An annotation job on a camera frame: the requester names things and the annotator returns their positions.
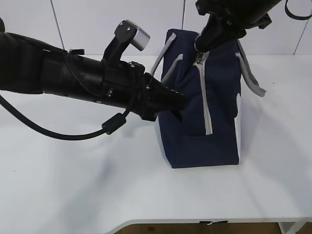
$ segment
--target gray strap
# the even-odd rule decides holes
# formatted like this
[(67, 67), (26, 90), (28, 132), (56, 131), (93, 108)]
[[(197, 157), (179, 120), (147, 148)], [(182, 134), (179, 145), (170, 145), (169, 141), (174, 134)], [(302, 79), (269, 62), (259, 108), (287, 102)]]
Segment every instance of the gray strap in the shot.
[(260, 97), (264, 97), (265, 93), (267, 91), (262, 89), (262, 88), (260, 88), (258, 82), (255, 83), (251, 79), (251, 76), (249, 75), (249, 72), (248, 72), (249, 68), (245, 64), (245, 61), (244, 61), (243, 57), (241, 56), (241, 54), (240, 53), (236, 53), (235, 55), (236, 55), (236, 57), (239, 58), (239, 63), (240, 63), (240, 68), (242, 70), (242, 75), (243, 75), (243, 78), (244, 78), (248, 88), (250, 88), (250, 90), (253, 91), (256, 95), (258, 95)]
[(170, 78), (170, 76), (172, 75), (172, 73), (175, 71), (176, 69), (176, 65), (179, 61), (183, 60), (183, 54), (180, 54), (173, 62), (173, 64), (171, 65), (171, 67), (169, 68), (168, 72), (166, 73), (166, 75), (163, 77), (163, 79), (161, 80), (161, 83), (163, 83), (164, 85), (166, 85), (166, 82), (168, 81), (168, 79)]
[(165, 56), (167, 50), (169, 49), (169, 47), (171, 46), (172, 42), (174, 42), (176, 39), (176, 34), (172, 33), (171, 36), (169, 37), (169, 39), (166, 41), (164, 48), (161, 50), (158, 58), (156, 59), (152, 69), (151, 69), (151, 75), (154, 76), (157, 67), (159, 66), (162, 58)]
[(260, 97), (264, 97), (267, 91), (259, 87), (259, 83), (250, 69), (246, 54), (239, 40), (237, 40), (237, 43), (241, 53), (236, 53), (235, 55), (239, 59), (243, 78), (251, 91)]
[(243, 49), (242, 44), (240, 43), (239, 40), (237, 40), (237, 43), (238, 43), (238, 46), (239, 46), (239, 49), (240, 49), (240, 52), (241, 52), (241, 56), (243, 57), (243, 59), (245, 61), (245, 64), (246, 64), (246, 67), (247, 67), (250, 79), (253, 81), (254, 84), (259, 86), (259, 83), (258, 83), (257, 79), (254, 77), (254, 75), (253, 75), (253, 73), (252, 73), (252, 71), (250, 69), (250, 65), (249, 65), (249, 62), (248, 62), (248, 59), (246, 57), (246, 54), (245, 54), (245, 51)]

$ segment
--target screw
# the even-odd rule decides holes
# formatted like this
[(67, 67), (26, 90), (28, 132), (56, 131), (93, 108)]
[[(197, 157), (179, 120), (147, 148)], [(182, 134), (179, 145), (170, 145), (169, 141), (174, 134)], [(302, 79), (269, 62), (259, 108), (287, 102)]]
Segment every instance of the screw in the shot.
[(106, 96), (108, 96), (109, 98), (112, 96), (113, 94), (113, 89), (111, 88), (110, 90), (108, 90)]

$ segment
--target white zipper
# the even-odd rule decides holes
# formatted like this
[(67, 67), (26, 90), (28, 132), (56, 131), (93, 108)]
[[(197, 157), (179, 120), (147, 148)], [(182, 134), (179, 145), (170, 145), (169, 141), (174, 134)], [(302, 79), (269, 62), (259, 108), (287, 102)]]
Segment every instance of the white zipper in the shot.
[(206, 63), (208, 56), (209, 56), (209, 52), (199, 53), (197, 56), (196, 62), (194, 63), (194, 66), (196, 66), (199, 70), (201, 94), (203, 98), (206, 135), (211, 135), (213, 133), (213, 125), (211, 122), (211, 116), (210, 116), (209, 106), (207, 102), (206, 82), (205, 82), (205, 63)]

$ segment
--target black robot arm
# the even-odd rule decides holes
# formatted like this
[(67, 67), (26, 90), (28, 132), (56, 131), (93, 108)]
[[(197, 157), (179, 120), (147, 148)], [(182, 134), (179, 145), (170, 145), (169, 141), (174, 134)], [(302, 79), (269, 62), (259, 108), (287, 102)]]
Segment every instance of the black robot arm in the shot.
[[(123, 62), (120, 57), (129, 44), (143, 50), (149, 36), (125, 20), (105, 50), (102, 61), (82, 57), (84, 50), (69, 52), (42, 41), (12, 33), (0, 33), (0, 90), (23, 94), (54, 94), (125, 108), (102, 126), (99, 133), (111, 134), (126, 122), (129, 112), (155, 121), (160, 111), (175, 114), (187, 99), (145, 73), (143, 65)], [(58, 139), (86, 137), (58, 136), (43, 131), (0, 97), (0, 104), (34, 130)]]
[[(195, 46), (207, 52), (229, 41), (246, 35), (246, 29), (265, 29), (272, 23), (268, 12), (281, 0), (198, 0), (196, 7), (200, 15), (210, 14), (207, 26), (197, 38)], [(288, 9), (286, 14), (295, 20), (308, 20), (312, 16), (296, 16)]]

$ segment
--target floor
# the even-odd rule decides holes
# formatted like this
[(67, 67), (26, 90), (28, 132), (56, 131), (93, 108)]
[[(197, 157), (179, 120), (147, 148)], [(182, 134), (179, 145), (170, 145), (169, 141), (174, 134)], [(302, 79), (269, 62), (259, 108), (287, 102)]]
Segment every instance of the floor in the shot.
[[(117, 234), (281, 234), (277, 223), (136, 224)], [(307, 223), (297, 234), (312, 234)]]

